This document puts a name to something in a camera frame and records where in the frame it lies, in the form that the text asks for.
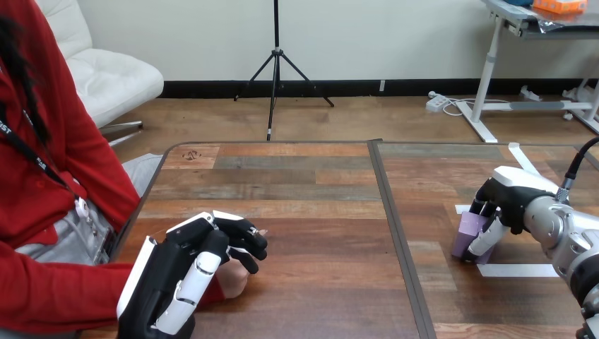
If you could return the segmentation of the person's hand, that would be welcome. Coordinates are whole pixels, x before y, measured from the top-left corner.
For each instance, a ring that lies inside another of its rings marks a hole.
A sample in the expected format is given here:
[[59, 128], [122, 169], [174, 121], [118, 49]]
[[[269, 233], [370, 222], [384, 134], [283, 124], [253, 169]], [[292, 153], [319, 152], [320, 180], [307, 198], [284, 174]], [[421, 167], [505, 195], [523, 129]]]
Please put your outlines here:
[[256, 259], [248, 249], [235, 242], [230, 246], [230, 260], [223, 263], [215, 274], [215, 280], [223, 295], [221, 300], [240, 296], [247, 286], [249, 276], [257, 273], [259, 269]]

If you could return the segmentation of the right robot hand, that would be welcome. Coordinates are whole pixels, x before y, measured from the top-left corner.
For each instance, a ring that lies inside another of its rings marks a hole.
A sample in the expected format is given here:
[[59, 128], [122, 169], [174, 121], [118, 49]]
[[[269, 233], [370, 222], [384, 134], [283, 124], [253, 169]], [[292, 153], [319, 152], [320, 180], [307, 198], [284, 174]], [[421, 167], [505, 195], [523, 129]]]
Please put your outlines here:
[[462, 212], [452, 255], [462, 261], [487, 263], [494, 246], [507, 232], [526, 230], [524, 213], [536, 198], [555, 197], [558, 186], [539, 174], [500, 166], [478, 189]]

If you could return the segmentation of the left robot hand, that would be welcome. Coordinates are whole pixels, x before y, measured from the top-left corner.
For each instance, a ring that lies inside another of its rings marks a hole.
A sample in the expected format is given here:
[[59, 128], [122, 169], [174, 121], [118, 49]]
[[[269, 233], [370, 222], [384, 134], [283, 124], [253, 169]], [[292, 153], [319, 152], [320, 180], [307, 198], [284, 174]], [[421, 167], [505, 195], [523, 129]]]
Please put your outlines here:
[[190, 338], [194, 312], [217, 269], [231, 258], [251, 274], [268, 242], [252, 222], [214, 210], [146, 237], [117, 304], [118, 338]]

